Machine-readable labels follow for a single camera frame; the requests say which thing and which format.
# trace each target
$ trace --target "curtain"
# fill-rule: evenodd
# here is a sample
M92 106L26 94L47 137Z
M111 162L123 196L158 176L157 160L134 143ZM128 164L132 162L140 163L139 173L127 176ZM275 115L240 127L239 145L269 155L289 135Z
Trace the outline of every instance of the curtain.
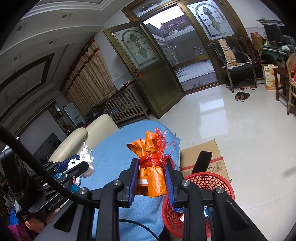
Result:
M117 91L93 37L75 59L60 90L84 117Z

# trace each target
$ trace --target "cardboard box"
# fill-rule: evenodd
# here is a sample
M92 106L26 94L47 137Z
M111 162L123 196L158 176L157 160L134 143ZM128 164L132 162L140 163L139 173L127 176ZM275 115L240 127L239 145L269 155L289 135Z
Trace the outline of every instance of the cardboard box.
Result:
M261 64L263 77L264 77L264 85L267 90L276 90L276 82L274 78L273 68L278 68L277 65L273 64ZM279 86L281 85L280 75L277 74Z
M260 45L264 44L264 38L257 33L251 33L251 38L255 50L261 51Z
M201 151L210 151L213 153L207 171L217 173L229 181L223 157L215 140L181 150L180 171L183 176L185 177L192 173L192 169Z

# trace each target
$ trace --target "blue gripper pad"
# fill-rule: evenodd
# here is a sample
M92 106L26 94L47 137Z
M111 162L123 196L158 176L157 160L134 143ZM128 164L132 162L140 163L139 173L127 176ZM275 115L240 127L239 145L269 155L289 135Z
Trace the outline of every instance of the blue gripper pad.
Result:
M64 172L64 171L66 171L67 168L68 168L68 163L69 163L69 161L70 161L71 159L75 159L75 158L76 158L76 160L79 160L79 156L78 156L78 155L74 155L74 156L72 156L72 157L69 157L67 160L61 162L61 164L59 164L59 165L57 166L57 168L56 168L56 172Z
M170 178L170 173L168 171L168 166L165 166L165 185L166 185L167 193L168 193L168 201L170 202L171 206L173 207L175 204L174 189L173 189L172 180Z
M139 159L137 159L136 166L135 166L134 171L133 171L131 186L130 186L130 189L129 189L128 202L130 203L130 205L133 203L133 201L135 199L135 193L136 193L136 188L137 188L137 184L138 184L138 176L139 176Z

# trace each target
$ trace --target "black office chair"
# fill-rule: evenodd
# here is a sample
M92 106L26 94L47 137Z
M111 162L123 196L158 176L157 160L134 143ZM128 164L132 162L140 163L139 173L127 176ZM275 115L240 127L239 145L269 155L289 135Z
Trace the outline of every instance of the black office chair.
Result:
M248 59L248 63L242 65L242 66L236 66L234 68L231 68L229 69L226 62L225 62L225 55L224 55L224 52L223 52L223 49L220 45L220 43L217 41L217 42L213 42L213 46L214 46L214 49L218 55L218 58L220 59L221 61L221 64L222 64L222 67L223 69L226 70L227 72L227 75L228 75L228 78L229 78L229 82L230 82L230 88L229 90L234 93L234 89L233 89L233 83L232 83L232 80L231 80L231 76L232 74L238 74L238 73L245 73L245 72L248 72L248 71L253 71L253 75L254 75L254 82L251 81L251 83L257 87L257 78L256 78L256 74L255 74L255 70L254 70L254 66L253 66L253 62L251 60L251 58L243 53L243 52L240 52L236 49L236 46L234 44L234 42L232 41L232 39L226 39L226 43L228 44L228 46L230 47L230 49L232 50L232 52L234 53L235 55L235 58L237 60L237 63L245 63L246 62L246 59Z

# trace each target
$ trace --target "screw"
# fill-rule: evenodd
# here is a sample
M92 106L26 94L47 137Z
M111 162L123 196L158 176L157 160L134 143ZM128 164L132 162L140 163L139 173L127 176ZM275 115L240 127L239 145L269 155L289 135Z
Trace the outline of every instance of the screw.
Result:
M183 180L181 183L184 186L189 186L190 185L190 181L188 181L188 180Z
M79 192L80 194L85 194L85 193L88 192L88 189L87 189L87 188L80 188L80 189L78 190L78 192Z
M224 189L222 187L217 187L215 190L219 194L224 193Z
M118 185L120 185L122 183L122 181L119 180L119 179L116 179L112 183L113 183L114 186L118 186Z

